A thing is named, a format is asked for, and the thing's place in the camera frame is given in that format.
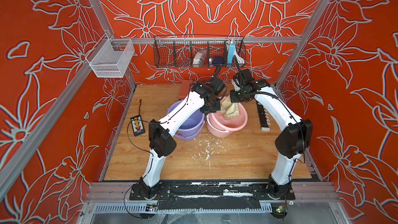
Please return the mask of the yellow stained cloth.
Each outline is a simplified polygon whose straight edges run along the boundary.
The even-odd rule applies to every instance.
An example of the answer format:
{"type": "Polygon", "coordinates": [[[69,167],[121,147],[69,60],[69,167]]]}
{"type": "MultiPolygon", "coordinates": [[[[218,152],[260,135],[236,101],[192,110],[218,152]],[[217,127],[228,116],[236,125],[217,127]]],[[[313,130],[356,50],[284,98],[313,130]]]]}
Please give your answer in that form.
{"type": "Polygon", "coordinates": [[[221,112],[225,120],[230,120],[239,116],[238,103],[233,103],[230,96],[226,97],[221,102],[221,112]]]}

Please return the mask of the pink plastic bucket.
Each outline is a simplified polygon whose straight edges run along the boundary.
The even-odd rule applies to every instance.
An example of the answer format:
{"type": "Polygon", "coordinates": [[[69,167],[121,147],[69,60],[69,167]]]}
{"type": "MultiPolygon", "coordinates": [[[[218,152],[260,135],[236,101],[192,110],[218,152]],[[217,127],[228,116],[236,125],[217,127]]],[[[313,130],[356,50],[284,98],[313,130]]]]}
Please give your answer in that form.
{"type": "Polygon", "coordinates": [[[239,116],[230,120],[225,120],[221,111],[208,114],[206,116],[206,125],[209,132],[215,137],[225,138],[243,129],[248,122],[248,114],[241,103],[238,103],[238,107],[239,116]]]}

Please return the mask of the purple plastic bucket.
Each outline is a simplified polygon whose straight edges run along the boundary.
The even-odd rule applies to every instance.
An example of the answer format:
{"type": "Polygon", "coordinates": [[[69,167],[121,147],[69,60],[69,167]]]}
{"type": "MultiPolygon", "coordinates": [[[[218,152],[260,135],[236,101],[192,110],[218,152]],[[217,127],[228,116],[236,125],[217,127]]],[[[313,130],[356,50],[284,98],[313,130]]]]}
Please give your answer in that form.
{"type": "Polygon", "coordinates": [[[196,138],[204,125],[205,115],[200,112],[199,103],[187,103],[187,100],[174,103],[167,109],[165,124],[170,135],[189,141],[196,138]]]}

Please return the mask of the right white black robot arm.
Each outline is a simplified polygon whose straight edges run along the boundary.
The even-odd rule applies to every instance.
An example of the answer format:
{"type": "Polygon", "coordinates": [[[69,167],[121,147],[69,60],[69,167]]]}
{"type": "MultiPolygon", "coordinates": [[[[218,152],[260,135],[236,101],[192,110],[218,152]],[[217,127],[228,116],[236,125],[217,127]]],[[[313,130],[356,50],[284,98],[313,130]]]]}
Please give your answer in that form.
{"type": "Polygon", "coordinates": [[[300,157],[311,143],[313,124],[295,114],[264,80],[243,80],[239,76],[233,79],[232,102],[256,100],[273,117],[281,133],[275,140],[278,157],[275,167],[268,177],[265,190],[272,199],[287,195],[291,187],[291,176],[300,157]]]}

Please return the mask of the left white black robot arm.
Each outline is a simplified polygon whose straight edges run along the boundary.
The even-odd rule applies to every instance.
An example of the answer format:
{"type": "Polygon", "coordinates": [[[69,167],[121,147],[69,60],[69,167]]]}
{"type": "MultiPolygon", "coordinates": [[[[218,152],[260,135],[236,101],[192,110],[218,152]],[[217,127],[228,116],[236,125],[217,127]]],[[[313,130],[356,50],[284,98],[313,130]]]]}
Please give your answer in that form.
{"type": "Polygon", "coordinates": [[[138,185],[145,198],[151,199],[157,193],[160,175],[166,158],[177,147],[174,136],[182,124],[196,111],[207,115],[221,110],[220,93],[226,84],[213,78],[211,81],[195,82],[190,92],[168,115],[149,122],[150,158],[145,173],[138,185]]]}

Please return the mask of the dark blue round object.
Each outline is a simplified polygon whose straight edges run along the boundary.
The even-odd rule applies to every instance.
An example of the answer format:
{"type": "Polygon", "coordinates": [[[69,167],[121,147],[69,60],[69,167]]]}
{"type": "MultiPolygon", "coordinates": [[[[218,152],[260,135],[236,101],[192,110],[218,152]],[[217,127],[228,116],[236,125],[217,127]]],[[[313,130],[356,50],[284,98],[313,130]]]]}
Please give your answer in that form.
{"type": "Polygon", "coordinates": [[[224,57],[221,56],[215,56],[211,61],[211,65],[213,66],[223,66],[224,64],[225,64],[225,59],[224,57]]]}

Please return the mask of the light blue box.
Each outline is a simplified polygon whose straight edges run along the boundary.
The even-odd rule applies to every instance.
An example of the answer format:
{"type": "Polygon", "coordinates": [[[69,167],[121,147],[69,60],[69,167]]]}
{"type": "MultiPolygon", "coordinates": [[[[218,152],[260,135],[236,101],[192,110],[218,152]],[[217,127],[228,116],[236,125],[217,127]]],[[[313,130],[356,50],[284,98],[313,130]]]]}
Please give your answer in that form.
{"type": "Polygon", "coordinates": [[[234,53],[235,53],[235,42],[233,40],[228,40],[226,42],[228,55],[227,55],[227,67],[231,67],[234,61],[234,53]]]}

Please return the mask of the clear plastic bottle in basket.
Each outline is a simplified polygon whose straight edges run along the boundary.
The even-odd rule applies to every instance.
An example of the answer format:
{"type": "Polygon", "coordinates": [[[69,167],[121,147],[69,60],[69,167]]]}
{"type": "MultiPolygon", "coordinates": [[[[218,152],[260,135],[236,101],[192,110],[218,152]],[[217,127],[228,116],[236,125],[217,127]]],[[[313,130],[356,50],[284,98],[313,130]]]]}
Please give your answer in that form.
{"type": "Polygon", "coordinates": [[[206,57],[207,57],[207,51],[206,50],[198,51],[196,53],[195,57],[193,58],[192,67],[193,68],[201,67],[204,64],[204,62],[206,60],[206,57]]]}

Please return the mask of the small black yellow card device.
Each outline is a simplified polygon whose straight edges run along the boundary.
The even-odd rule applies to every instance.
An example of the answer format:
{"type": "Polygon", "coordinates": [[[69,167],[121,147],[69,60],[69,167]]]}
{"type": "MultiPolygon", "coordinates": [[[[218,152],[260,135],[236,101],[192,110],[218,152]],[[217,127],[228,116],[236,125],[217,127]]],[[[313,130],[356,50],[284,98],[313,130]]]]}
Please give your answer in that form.
{"type": "Polygon", "coordinates": [[[130,118],[130,122],[133,128],[133,134],[134,136],[140,136],[145,133],[145,128],[143,125],[142,117],[141,115],[136,115],[134,117],[130,118]]]}

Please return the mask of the black white handled brush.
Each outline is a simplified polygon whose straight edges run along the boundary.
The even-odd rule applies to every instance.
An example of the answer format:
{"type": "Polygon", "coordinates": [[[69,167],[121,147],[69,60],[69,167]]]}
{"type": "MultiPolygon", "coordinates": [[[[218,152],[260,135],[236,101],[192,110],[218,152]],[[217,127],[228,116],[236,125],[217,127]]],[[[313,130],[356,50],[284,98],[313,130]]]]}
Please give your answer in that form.
{"type": "Polygon", "coordinates": [[[268,112],[263,107],[263,105],[260,104],[258,101],[256,101],[256,106],[257,106],[261,130],[263,132],[269,132],[271,130],[270,129],[271,121],[269,120],[268,112]]]}

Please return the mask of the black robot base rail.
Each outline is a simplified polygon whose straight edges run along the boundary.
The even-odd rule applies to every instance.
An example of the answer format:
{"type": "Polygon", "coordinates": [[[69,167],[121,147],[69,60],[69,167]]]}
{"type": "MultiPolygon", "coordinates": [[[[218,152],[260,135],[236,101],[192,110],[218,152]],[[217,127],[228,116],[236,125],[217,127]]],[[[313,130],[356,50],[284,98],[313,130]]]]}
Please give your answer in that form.
{"type": "Polygon", "coordinates": [[[155,201],[160,210],[263,210],[261,202],[290,203],[295,200],[291,186],[285,188],[280,196],[271,197],[267,181],[160,181],[150,196],[135,183],[128,191],[130,201],[155,201]]]}

